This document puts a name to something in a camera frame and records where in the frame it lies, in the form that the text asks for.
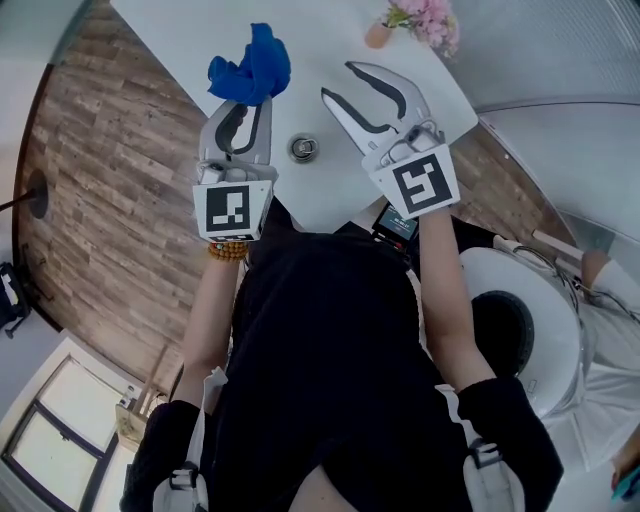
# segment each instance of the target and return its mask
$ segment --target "pink flower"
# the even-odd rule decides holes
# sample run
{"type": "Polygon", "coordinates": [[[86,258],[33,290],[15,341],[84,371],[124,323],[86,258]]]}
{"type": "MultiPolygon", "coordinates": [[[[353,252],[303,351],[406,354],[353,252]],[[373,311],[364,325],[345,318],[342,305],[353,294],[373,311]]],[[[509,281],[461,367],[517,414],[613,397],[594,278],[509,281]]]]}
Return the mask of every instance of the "pink flower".
{"type": "Polygon", "coordinates": [[[451,57],[460,42],[460,29],[450,0],[389,0],[388,23],[404,27],[432,48],[441,48],[451,57]]]}

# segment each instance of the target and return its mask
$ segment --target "white floor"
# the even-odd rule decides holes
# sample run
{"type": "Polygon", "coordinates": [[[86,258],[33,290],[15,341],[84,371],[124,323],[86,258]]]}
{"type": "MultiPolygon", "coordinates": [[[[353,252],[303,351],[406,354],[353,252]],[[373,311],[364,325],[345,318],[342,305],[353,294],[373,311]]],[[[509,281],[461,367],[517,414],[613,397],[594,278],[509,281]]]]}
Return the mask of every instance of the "white floor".
{"type": "Polygon", "coordinates": [[[603,464],[584,476],[563,484],[558,489],[548,512],[636,512],[637,500],[631,504],[611,501],[611,476],[613,466],[603,464]]]}

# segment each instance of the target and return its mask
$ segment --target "small vase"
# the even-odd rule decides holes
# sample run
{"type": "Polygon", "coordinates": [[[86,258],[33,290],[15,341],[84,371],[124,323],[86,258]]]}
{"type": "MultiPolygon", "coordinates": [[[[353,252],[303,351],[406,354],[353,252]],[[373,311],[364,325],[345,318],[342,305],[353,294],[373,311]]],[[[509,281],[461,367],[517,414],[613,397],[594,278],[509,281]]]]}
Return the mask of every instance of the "small vase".
{"type": "Polygon", "coordinates": [[[378,20],[371,25],[367,35],[364,36],[364,42],[369,48],[377,50],[387,44],[392,32],[392,28],[389,28],[382,23],[382,21],[378,20]]]}

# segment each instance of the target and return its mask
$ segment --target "table surface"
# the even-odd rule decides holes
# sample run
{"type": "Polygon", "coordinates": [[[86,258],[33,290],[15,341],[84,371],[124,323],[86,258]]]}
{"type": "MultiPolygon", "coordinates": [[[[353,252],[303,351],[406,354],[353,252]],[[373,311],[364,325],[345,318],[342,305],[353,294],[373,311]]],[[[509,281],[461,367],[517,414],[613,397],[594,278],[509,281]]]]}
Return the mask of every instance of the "table surface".
{"type": "Polygon", "coordinates": [[[239,63],[251,40],[252,22],[267,22],[292,62],[291,84],[274,99],[271,165],[280,177],[277,197],[307,231],[333,232],[380,197],[361,167],[362,155],[324,106],[320,88],[345,97],[373,124],[395,116],[395,104],[357,79],[348,60],[385,66],[413,80],[452,143],[477,116],[439,58],[396,30],[381,50],[364,35],[388,6],[384,0],[112,0],[158,60],[207,115],[222,100],[207,92],[211,59],[239,63]],[[314,135],[318,157],[294,163],[286,145],[296,133],[314,135]]]}

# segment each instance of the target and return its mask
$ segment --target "small screen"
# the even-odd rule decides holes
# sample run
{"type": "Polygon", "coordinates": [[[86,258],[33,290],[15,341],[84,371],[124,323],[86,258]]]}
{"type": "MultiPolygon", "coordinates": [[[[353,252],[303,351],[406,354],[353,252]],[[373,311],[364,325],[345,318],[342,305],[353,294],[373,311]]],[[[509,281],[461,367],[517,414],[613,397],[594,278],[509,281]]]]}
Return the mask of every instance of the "small screen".
{"type": "Polygon", "coordinates": [[[392,204],[388,205],[378,224],[397,233],[407,241],[411,240],[413,232],[418,227],[418,223],[415,220],[403,219],[392,204]]]}

